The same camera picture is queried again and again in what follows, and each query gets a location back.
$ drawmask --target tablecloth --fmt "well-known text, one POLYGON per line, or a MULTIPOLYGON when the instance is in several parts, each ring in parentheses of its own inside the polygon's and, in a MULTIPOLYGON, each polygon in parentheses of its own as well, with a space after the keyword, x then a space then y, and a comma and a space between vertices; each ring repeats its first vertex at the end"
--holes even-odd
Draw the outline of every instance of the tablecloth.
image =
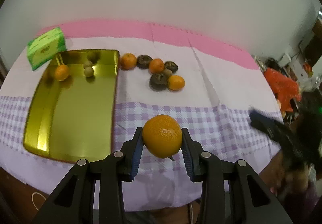
MULTIPOLYGON (((148 72, 120 70, 114 150, 132 139, 136 127, 157 114, 174 117, 204 150, 227 161, 245 159, 258 173, 279 150, 249 126, 251 108, 278 120, 281 114, 248 52, 193 31, 156 23, 87 20, 58 26, 68 50, 117 49, 121 55, 131 52, 172 60, 179 66, 177 74, 186 81, 179 92, 155 92, 149 88, 148 72)), ((51 193, 72 165, 36 156, 22 145, 28 108, 47 65, 32 71, 24 49, 4 81, 0 90, 0 166, 17 179, 51 193)), ((202 184, 190 181, 181 151, 174 159, 158 159, 144 148, 138 175, 133 182, 123 183, 125 210, 178 207, 200 197, 202 184)), ((94 208, 98 208, 98 188, 99 181, 94 208)))

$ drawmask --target gold tray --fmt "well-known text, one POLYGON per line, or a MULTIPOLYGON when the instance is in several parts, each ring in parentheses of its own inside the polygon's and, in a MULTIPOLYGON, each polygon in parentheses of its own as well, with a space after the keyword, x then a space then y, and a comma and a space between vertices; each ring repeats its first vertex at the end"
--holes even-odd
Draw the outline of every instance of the gold tray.
POLYGON ((59 58, 50 61, 33 96, 24 147, 59 161, 97 161, 111 153, 112 120, 118 73, 116 50, 73 50, 57 53, 70 68, 62 82, 53 79, 59 58), (91 51, 99 57, 94 76, 86 78, 83 63, 91 51))

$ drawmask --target pink stripe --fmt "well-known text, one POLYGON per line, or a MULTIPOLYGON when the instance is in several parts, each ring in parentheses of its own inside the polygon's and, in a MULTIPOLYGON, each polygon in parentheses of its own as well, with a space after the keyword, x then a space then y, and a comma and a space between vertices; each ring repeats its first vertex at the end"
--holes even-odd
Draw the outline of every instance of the pink stripe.
POLYGON ((65 38, 140 38, 174 46, 194 47, 203 53, 234 62, 244 68, 258 70, 247 51, 193 31, 167 25, 139 21, 85 20, 47 27, 38 32, 37 36, 57 26, 64 32, 65 38))

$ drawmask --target orange fruit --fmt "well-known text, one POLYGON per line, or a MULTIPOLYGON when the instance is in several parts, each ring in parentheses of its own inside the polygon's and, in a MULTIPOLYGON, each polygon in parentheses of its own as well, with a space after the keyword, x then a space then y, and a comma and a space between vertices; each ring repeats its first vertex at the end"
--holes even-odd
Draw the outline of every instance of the orange fruit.
POLYGON ((160 73, 164 70, 164 63, 162 59, 153 59, 149 64, 149 70, 151 73, 160 73))
POLYGON ((63 65, 59 65, 55 69, 54 77, 58 81, 64 81, 68 78, 69 74, 70 72, 69 72, 68 66, 63 64, 63 65))
POLYGON ((180 77, 178 75, 173 75, 170 78, 168 78, 168 87, 173 91, 182 89, 185 86, 185 84, 186 83, 183 77, 180 77))
POLYGON ((137 62, 137 58, 134 54, 132 53, 125 53, 122 57, 121 57, 121 67, 123 70, 130 70, 133 69, 136 65, 137 62))
POLYGON ((178 153, 182 143, 181 128, 168 115, 157 115, 149 119, 142 132, 147 149, 158 158, 168 158, 178 153))

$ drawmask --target green and yellow box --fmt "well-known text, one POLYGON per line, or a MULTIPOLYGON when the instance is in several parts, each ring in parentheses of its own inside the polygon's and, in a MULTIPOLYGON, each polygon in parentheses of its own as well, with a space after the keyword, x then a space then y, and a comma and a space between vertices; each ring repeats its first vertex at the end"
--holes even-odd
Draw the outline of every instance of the green and yellow box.
POLYGON ((65 51, 65 38, 57 27, 30 41, 27 46, 27 58, 33 70, 40 67, 59 51, 65 51))

